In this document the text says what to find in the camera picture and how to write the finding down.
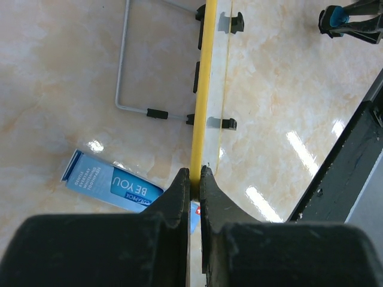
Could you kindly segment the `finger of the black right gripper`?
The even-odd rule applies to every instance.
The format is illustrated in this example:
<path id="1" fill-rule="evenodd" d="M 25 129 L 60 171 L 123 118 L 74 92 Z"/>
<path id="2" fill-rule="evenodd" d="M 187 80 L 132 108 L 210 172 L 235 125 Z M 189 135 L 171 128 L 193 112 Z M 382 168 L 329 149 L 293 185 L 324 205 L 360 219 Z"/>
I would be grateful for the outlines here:
<path id="1" fill-rule="evenodd" d="M 344 7 L 348 15 L 378 15 L 382 14 L 382 0 L 355 1 Z"/>
<path id="2" fill-rule="evenodd" d="M 347 34 L 370 44 L 378 44 L 382 39 L 382 14 L 362 22 L 342 24 L 333 28 L 332 33 Z"/>

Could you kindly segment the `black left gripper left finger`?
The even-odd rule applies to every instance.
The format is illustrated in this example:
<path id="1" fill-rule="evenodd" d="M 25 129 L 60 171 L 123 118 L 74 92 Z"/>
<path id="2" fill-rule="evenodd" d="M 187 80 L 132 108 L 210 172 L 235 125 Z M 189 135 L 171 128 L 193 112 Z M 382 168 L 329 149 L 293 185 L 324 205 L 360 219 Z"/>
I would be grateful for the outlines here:
<path id="1" fill-rule="evenodd" d="M 190 180 L 182 168 L 140 213 L 37 215 L 1 260 L 2 286 L 189 286 Z"/>

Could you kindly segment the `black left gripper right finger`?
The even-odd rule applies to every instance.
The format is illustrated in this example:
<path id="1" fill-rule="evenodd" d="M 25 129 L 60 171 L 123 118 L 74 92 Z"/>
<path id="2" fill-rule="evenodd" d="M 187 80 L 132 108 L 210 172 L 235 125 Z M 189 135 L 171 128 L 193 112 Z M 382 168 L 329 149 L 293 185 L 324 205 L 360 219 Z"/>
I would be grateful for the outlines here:
<path id="1" fill-rule="evenodd" d="M 217 185 L 199 184 L 202 272 L 208 286 L 381 286 L 382 264 L 360 229 L 260 222 Z"/>

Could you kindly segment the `blue black whiteboard eraser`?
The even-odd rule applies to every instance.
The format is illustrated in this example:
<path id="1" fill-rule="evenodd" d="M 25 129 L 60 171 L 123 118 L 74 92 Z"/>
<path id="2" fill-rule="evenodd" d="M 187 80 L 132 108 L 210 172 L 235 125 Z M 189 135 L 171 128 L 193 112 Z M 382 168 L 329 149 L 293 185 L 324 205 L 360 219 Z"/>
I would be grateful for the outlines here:
<path id="1" fill-rule="evenodd" d="M 333 29 L 349 22 L 349 15 L 341 6 L 330 5 L 322 10 L 318 18 L 318 28 L 321 34 L 331 38 L 343 37 L 342 33 L 332 32 Z"/>

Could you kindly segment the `yellow framed whiteboard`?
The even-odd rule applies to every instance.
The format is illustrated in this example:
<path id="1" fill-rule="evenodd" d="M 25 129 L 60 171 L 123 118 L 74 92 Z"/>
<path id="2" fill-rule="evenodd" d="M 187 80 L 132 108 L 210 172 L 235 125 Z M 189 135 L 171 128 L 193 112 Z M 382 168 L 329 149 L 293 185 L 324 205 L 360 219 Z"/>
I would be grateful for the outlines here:
<path id="1" fill-rule="evenodd" d="M 204 166 L 216 173 L 220 161 L 232 1 L 206 1 L 190 159 L 190 195 L 199 199 Z"/>

